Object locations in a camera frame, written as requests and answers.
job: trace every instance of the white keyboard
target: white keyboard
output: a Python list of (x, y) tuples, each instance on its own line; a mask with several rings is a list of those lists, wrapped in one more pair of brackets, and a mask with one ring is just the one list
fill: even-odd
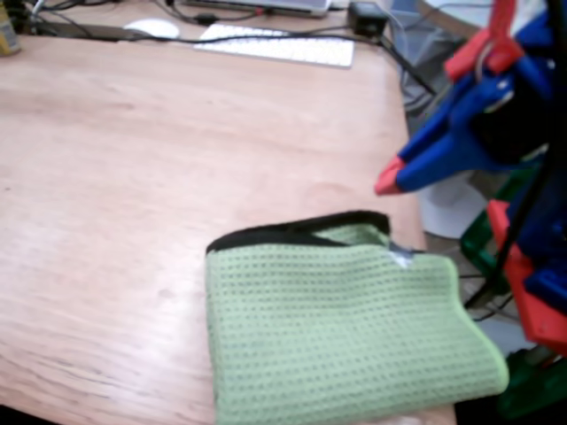
[[(229, 37), (232, 35), (285, 35), (284, 31), (235, 27), (214, 24), (199, 40)], [(211, 42), (196, 44), (195, 49), (232, 53), (235, 55), (255, 56), (310, 64), (350, 67), (353, 63), (354, 42), (332, 38), (297, 38), (297, 39), (249, 39), (229, 42)]]

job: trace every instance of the yellow can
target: yellow can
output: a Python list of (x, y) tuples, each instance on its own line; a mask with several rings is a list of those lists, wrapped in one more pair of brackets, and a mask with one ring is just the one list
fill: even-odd
[(20, 50), (18, 36), (10, 22), (4, 3), (0, 2), (0, 57), (13, 55)]

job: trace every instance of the green towel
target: green towel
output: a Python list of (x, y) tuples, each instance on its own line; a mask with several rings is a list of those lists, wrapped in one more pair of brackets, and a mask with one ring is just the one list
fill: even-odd
[(239, 231), (207, 248), (218, 425), (368, 421), (498, 394), (504, 358), (445, 257), (346, 212)]

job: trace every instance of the small label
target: small label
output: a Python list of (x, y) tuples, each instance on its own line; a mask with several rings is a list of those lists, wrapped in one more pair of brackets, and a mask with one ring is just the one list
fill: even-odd
[(390, 241), (388, 244), (390, 257), (403, 268), (408, 268), (414, 261), (415, 252), (409, 248), (399, 246), (395, 242)]

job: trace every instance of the blue plastic part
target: blue plastic part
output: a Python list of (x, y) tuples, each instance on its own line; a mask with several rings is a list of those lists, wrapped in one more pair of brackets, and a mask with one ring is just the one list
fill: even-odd
[[(522, 204), (526, 185), (516, 196), (507, 210), (510, 222)], [(536, 266), (547, 259), (563, 259), (567, 264), (567, 239), (565, 223), (567, 222), (567, 168), (556, 169), (533, 208), (530, 210), (522, 231), (517, 238), (520, 251)]]
[(528, 292), (567, 314), (567, 263), (553, 259), (536, 270), (524, 282)]
[[(518, 33), (517, 40), (534, 48), (550, 47), (552, 36), (547, 20), (547, 13), (542, 13)], [(405, 166), (397, 173), (396, 184), (401, 191), (418, 190), (461, 171), (504, 171), (536, 163), (540, 158), (520, 165), (499, 164), (471, 131), (475, 117), (488, 113), (490, 106), (505, 97), (513, 96), (518, 78), (526, 81), (545, 101), (552, 100), (553, 69), (547, 58), (524, 56), (506, 73), (494, 76), (485, 72), (479, 83), (472, 73), (465, 75), (400, 151), (399, 157)]]
[(406, 165), (396, 175), (398, 187), (402, 191), (418, 190), (465, 170), (532, 166), (537, 159), (521, 166), (495, 162), (470, 131), (471, 121), (478, 114), (511, 94), (515, 78), (505, 73), (485, 76), (480, 83), (475, 83), (470, 74), (460, 79), (438, 111), (400, 151)]

